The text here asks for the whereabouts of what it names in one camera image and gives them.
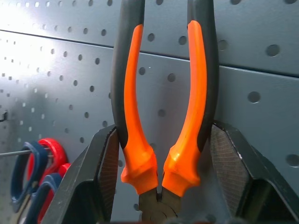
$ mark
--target pegboard hole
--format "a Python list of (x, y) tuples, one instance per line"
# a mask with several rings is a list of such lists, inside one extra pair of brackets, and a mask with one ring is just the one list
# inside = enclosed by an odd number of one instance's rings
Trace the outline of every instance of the pegboard hole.
[(179, 45), (185, 45), (187, 43), (187, 37), (181, 36), (178, 40)]
[(261, 95), (259, 92), (253, 91), (248, 94), (248, 100), (249, 100), (249, 102), (251, 102), (253, 104), (258, 103), (260, 101), (260, 99), (261, 99)]
[(163, 0), (156, 0), (157, 5), (161, 5), (163, 3)]
[(123, 162), (121, 160), (118, 160), (118, 166), (122, 167), (123, 166)]
[(286, 4), (293, 4), (295, 3), (297, 0), (285, 0)]
[(148, 35), (148, 41), (152, 42), (155, 39), (155, 35), (153, 33)]
[(299, 167), (299, 155), (296, 155), (296, 154), (287, 155), (285, 160), (286, 160), (286, 163), (289, 164), (289, 166), (294, 167), (294, 168)]
[(108, 122), (104, 120), (104, 121), (102, 122), (102, 125), (103, 125), (103, 127), (107, 127), (107, 126), (108, 126)]
[(168, 75), (167, 80), (171, 83), (173, 83), (176, 80), (176, 75), (171, 73)]
[(158, 111), (158, 116), (159, 116), (159, 117), (163, 118), (163, 117), (165, 117), (165, 115), (166, 115), (165, 110), (160, 109), (160, 110)]
[(142, 76), (145, 74), (145, 68), (144, 67), (141, 67), (139, 69), (139, 74), (142, 75)]
[(277, 44), (272, 44), (272, 45), (268, 46), (266, 49), (266, 54), (270, 57), (274, 57), (274, 56), (278, 55), (279, 52), (280, 52), (280, 48)]
[(220, 51), (224, 51), (226, 48), (228, 48), (228, 42), (226, 40), (219, 41), (218, 48)]
[(102, 35), (102, 36), (106, 36), (106, 33), (107, 33), (107, 31), (106, 31), (105, 29), (103, 29), (103, 30), (101, 31), (101, 35)]
[(217, 221), (216, 217), (214, 215), (212, 215), (212, 214), (207, 214), (206, 215), (206, 219), (210, 223), (215, 223)]
[(133, 208), (135, 209), (135, 211), (139, 211), (139, 205), (138, 204), (134, 204)]
[(95, 62), (95, 64), (99, 64), (100, 63), (100, 59), (97, 57), (94, 62)]
[(230, 0), (230, 3), (232, 5), (238, 5), (241, 2), (241, 0)]

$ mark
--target orange handle grip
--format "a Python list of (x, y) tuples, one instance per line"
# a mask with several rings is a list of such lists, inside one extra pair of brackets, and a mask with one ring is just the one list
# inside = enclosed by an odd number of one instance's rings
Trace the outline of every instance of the orange handle grip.
[(114, 45), (111, 103), (126, 165), (121, 180), (138, 194), (157, 187), (157, 161), (140, 123), (136, 100), (136, 70), (142, 40), (145, 0), (123, 0)]
[(188, 0), (188, 38), (191, 67), (186, 119), (164, 164), (162, 186), (178, 196), (199, 185), (197, 163), (211, 132), (216, 109), (219, 60), (212, 0)]

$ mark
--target pegboard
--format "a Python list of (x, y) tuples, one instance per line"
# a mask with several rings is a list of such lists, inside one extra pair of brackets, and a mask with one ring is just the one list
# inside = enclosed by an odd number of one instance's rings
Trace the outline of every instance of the pegboard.
[[(1, 0), (0, 30), (113, 46), (120, 0)], [(299, 77), (297, 0), (214, 0), (220, 63)], [(187, 3), (147, 0), (143, 52), (189, 58)]]
[[(214, 2), (220, 59), (225, 65), (220, 69), (216, 118), (240, 129), (299, 194), (299, 100), (295, 97), (299, 79), (234, 68), (298, 76), (299, 20), (294, 18), (299, 3)], [(97, 130), (114, 123), (109, 92), (119, 9), (116, 0), (0, 1), (0, 29), (9, 31), (0, 31), (0, 112), (9, 113), (9, 121), (0, 123), (0, 152), (16, 151), (24, 141), (53, 137), (72, 162)], [(189, 98), (188, 41), (181, 38), (187, 33), (185, 1), (147, 0), (144, 25), (137, 101), (161, 181), (163, 163), (179, 135)], [(277, 29), (281, 27), (286, 29), (283, 34)], [(273, 44), (280, 51), (269, 56), (267, 47)], [(0, 160), (2, 223), (12, 214), (9, 186), (14, 159)], [(123, 167), (120, 151), (112, 221), (140, 216), (138, 195), (120, 181)], [(180, 216), (190, 221), (224, 221), (228, 211), (208, 148), (199, 172), (202, 184), (187, 191)]]

